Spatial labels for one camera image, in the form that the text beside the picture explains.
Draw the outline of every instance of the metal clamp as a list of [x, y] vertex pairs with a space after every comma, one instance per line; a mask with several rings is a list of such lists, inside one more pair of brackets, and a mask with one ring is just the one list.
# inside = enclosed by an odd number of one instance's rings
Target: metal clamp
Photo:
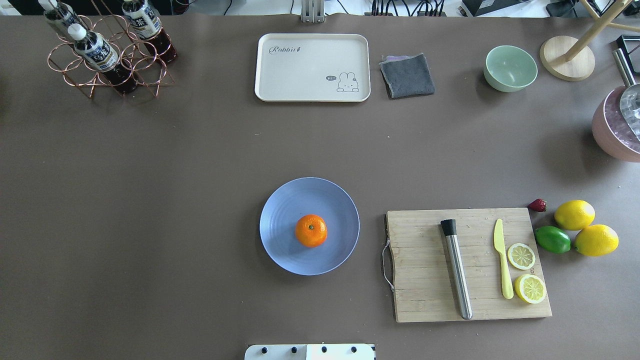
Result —
[[302, 0], [302, 22], [324, 22], [324, 0]]

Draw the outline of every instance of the plastic bottle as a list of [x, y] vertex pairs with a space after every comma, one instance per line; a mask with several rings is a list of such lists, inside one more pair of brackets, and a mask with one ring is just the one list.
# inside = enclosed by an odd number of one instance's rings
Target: plastic bottle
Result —
[[38, 0], [38, 2], [44, 9], [44, 17], [47, 22], [61, 38], [68, 37], [67, 29], [72, 24], [80, 24], [84, 27], [84, 23], [71, 6], [59, 3], [57, 0]]
[[120, 54], [100, 33], [88, 31], [79, 24], [69, 26], [68, 33], [75, 40], [76, 53], [101, 72], [118, 92], [126, 94], [135, 90], [135, 74], [120, 63]]
[[156, 53], [165, 63], [170, 63], [178, 57], [178, 52], [171, 44], [162, 23], [147, 0], [124, 0], [122, 12], [129, 19], [133, 30], [151, 54]]

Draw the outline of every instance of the lemon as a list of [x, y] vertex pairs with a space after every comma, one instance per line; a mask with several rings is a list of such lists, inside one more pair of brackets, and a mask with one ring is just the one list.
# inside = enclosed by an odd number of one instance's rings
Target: lemon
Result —
[[571, 200], [558, 206], [554, 218], [563, 229], [582, 230], [591, 225], [596, 211], [584, 200]]
[[515, 291], [518, 297], [530, 304], [537, 304], [547, 296], [545, 283], [533, 274], [518, 277], [515, 282]]
[[528, 270], [536, 263], [536, 255], [533, 249], [523, 243], [515, 243], [507, 252], [509, 262], [520, 270]]
[[606, 255], [618, 248], [618, 234], [606, 225], [585, 227], [575, 236], [573, 247], [587, 256]]

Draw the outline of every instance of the gray cloth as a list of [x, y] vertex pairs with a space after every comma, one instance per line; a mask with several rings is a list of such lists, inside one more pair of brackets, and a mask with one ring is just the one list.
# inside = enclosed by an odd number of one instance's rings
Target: gray cloth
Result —
[[431, 95], [436, 88], [424, 53], [416, 56], [387, 56], [380, 63], [392, 99], [411, 95]]

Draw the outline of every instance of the knife handle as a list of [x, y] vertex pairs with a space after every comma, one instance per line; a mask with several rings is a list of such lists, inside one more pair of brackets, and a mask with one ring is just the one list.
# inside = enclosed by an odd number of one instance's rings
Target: knife handle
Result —
[[504, 253], [500, 254], [500, 270], [502, 272], [502, 296], [504, 296], [505, 299], [511, 299], [513, 298], [513, 285], [511, 284], [507, 255]]

